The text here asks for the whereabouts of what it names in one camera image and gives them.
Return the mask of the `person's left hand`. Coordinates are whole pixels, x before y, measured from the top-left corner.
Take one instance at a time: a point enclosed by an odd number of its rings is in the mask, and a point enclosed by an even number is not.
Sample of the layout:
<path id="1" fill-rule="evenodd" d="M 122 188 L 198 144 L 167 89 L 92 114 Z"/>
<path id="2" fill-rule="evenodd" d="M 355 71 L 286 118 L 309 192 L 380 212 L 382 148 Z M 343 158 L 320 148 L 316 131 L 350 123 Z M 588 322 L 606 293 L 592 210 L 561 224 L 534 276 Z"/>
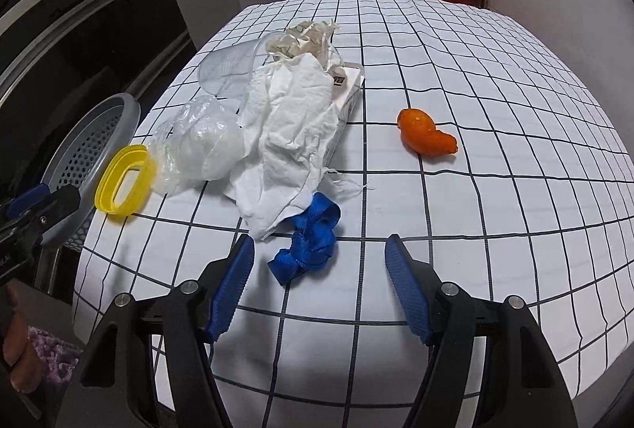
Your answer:
<path id="1" fill-rule="evenodd" d="M 11 323 L 4 339 L 2 350 L 10 366 L 10 380 L 17 392 L 31 394 L 42 381 L 43 364 L 29 338 L 29 326 L 17 307 L 17 295 L 7 285 L 9 305 L 12 308 Z"/>

